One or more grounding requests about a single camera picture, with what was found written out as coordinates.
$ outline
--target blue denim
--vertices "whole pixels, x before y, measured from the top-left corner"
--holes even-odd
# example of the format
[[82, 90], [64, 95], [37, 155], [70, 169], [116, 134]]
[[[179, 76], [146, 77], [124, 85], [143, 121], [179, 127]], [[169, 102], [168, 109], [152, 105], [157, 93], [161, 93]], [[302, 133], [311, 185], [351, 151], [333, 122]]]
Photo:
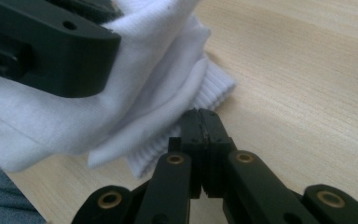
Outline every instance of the blue denim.
[[46, 223], [32, 204], [0, 169], [0, 224]]

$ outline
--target wooden table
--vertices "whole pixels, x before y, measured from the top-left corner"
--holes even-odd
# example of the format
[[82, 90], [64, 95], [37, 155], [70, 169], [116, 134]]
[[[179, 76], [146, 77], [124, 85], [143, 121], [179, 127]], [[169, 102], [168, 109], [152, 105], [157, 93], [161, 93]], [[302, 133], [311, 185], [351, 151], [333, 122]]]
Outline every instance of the wooden table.
[[[298, 192], [325, 183], [358, 200], [358, 1], [208, 0], [206, 51], [238, 87], [217, 112], [239, 149]], [[70, 223], [97, 188], [134, 189], [124, 161], [89, 170], [53, 156], [9, 174], [50, 223]], [[191, 223], [227, 223], [221, 200], [192, 202]]]

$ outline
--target white cloth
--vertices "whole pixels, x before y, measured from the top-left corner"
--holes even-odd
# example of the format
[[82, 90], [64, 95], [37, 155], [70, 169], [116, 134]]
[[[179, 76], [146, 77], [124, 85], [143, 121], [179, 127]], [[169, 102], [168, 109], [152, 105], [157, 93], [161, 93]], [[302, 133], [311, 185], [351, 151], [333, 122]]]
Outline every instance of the white cloth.
[[125, 16], [104, 27], [122, 41], [95, 96], [61, 98], [0, 77], [0, 166], [18, 172], [53, 153], [89, 152], [89, 167], [127, 156], [145, 174], [182, 113], [214, 109], [234, 88], [203, 51], [210, 32], [191, 14], [197, 3], [117, 1]]

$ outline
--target black object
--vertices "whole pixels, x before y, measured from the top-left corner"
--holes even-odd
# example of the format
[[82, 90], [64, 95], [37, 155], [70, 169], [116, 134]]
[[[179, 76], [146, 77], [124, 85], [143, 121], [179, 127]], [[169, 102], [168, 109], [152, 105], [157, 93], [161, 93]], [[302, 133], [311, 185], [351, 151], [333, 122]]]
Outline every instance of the black object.
[[358, 202], [326, 185], [304, 196], [288, 189], [254, 153], [237, 150], [216, 113], [187, 111], [181, 137], [170, 138], [153, 177], [134, 191], [109, 186], [95, 191], [73, 223], [184, 224], [189, 200], [223, 198], [229, 224], [358, 224]]
[[120, 15], [106, 2], [0, 0], [0, 77], [62, 97], [102, 91], [120, 42], [97, 24]]

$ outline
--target wood grain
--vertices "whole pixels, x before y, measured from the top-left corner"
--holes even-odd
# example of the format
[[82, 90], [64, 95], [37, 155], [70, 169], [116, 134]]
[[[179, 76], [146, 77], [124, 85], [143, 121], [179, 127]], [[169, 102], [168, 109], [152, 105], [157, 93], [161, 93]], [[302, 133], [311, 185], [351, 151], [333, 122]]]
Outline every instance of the wood grain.
[[[358, 1], [208, 0], [206, 52], [237, 81], [217, 110], [239, 149], [297, 192], [325, 183], [358, 200]], [[124, 161], [89, 170], [53, 156], [9, 174], [50, 223], [70, 223], [97, 188], [136, 180]], [[190, 223], [227, 223], [221, 200], [192, 203]]]

